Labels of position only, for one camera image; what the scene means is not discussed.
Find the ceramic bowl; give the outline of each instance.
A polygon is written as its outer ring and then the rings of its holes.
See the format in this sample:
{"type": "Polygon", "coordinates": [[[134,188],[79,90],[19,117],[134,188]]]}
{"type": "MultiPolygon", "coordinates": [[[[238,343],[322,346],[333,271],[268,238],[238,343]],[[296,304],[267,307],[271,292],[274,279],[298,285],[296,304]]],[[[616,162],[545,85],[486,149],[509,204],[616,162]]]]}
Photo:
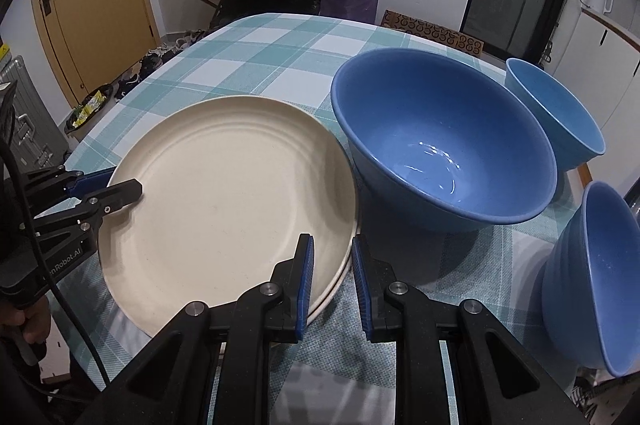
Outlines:
{"type": "Polygon", "coordinates": [[[331,100],[364,182],[421,227],[519,223],[554,194],[556,160],[540,124],[471,66],[374,50],[338,69],[331,100]]]}
{"type": "Polygon", "coordinates": [[[542,281],[546,330],[567,358],[624,375],[640,353],[640,228],[625,200],[591,182],[542,281]]]}
{"type": "Polygon", "coordinates": [[[604,138],[593,117],[551,75],[523,60],[507,59],[504,85],[540,122],[554,149],[559,171],[575,169],[604,154],[604,138]]]}

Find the stacked plates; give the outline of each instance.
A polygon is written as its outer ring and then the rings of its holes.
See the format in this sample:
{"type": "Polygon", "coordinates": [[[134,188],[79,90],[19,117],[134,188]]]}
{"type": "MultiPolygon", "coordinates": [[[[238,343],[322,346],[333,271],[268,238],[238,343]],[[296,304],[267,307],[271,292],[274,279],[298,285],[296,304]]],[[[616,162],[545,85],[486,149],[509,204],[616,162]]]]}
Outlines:
{"type": "Polygon", "coordinates": [[[223,97],[175,113],[123,158],[111,183],[143,197],[107,215],[100,263],[126,316],[155,335],[185,304],[216,306],[269,280],[300,233],[316,245],[309,319],[349,268],[358,223],[350,164],[313,116],[262,97],[223,97]]]}

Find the wooden door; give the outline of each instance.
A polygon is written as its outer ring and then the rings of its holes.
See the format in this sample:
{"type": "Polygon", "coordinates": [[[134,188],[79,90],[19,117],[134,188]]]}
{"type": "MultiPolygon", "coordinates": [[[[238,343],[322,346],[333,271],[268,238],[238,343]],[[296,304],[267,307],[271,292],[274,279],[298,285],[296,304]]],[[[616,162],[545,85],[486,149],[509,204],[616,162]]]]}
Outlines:
{"type": "Polygon", "coordinates": [[[71,90],[76,102],[67,99],[74,105],[157,45],[144,0],[38,2],[56,60],[52,68],[62,71],[58,81],[66,82],[62,89],[71,90]]]}

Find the checkered tablecloth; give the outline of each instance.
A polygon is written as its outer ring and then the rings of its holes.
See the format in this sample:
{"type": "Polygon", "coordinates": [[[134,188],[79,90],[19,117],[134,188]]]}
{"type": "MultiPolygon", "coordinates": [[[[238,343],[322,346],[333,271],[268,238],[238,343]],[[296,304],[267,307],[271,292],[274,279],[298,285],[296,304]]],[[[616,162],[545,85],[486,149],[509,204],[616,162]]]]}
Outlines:
{"type": "MultiPolygon", "coordinates": [[[[504,83],[504,71],[492,65],[397,31],[306,15],[257,15],[222,28],[158,69],[101,119],[66,166],[88,173],[117,165],[166,116],[207,98],[237,94],[295,104],[346,145],[332,112],[332,78],[351,56],[385,47],[445,54],[504,83]]],[[[366,190],[361,205],[362,230],[373,255],[390,262],[398,278],[433,299],[482,301],[562,387],[571,385],[576,366],[555,352],[540,314],[542,265],[575,211],[566,177],[539,217],[475,233],[445,235],[404,226],[366,190]]],[[[60,288],[115,376],[148,337],[116,306],[98,257],[88,259],[60,288]]],[[[101,387],[78,333],[55,302],[52,307],[71,352],[101,387]]],[[[366,342],[351,274],[305,339],[276,347],[272,356],[272,423],[392,423],[395,348],[366,342]]]]}

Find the doormat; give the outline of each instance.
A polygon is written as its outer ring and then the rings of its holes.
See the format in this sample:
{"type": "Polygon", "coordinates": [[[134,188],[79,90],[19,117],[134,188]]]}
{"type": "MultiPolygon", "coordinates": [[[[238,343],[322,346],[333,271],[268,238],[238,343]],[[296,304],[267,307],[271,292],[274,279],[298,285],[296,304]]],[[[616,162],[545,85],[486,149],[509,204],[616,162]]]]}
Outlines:
{"type": "Polygon", "coordinates": [[[382,18],[380,26],[439,42],[474,57],[479,57],[484,47],[484,42],[475,37],[391,10],[385,11],[385,17],[382,18]]]}

